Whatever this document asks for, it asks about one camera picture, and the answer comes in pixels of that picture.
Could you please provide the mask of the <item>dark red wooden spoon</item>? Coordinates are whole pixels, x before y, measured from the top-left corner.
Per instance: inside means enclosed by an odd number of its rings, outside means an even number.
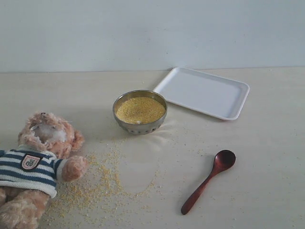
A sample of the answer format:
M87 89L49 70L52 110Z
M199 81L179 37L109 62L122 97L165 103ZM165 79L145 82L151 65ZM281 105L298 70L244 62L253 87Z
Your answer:
M230 169L235 164L235 161L236 161L236 156L234 152L230 150L222 150L218 152L214 157L213 167L210 174L204 180L204 182L185 201L185 203L181 207L181 214L186 215L192 209L192 207L194 206L200 195L203 193L208 182L219 173Z

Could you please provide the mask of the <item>plush bear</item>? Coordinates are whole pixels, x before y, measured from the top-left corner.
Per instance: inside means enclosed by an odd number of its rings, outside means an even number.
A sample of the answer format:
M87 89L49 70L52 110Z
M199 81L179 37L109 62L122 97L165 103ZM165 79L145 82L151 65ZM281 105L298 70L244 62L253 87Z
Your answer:
M0 227L36 229L58 182L81 178L88 168L72 156L84 142L80 131L53 113L29 117L18 135L18 147L0 152Z

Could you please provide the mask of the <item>steel bowl of millet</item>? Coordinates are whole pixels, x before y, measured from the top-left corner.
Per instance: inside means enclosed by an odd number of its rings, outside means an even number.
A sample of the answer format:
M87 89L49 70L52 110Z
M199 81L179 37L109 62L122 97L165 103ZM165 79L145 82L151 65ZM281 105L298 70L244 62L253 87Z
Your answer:
M167 116L167 102L158 93L134 90L116 99L112 112L118 125L133 135L156 131Z

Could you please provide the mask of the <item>white rectangular tray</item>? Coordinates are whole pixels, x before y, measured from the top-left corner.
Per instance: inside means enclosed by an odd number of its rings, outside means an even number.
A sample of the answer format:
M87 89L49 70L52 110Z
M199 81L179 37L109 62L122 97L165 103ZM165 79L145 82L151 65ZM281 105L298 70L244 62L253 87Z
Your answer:
M248 84L193 69L173 68L154 88L166 101L226 121L236 120Z

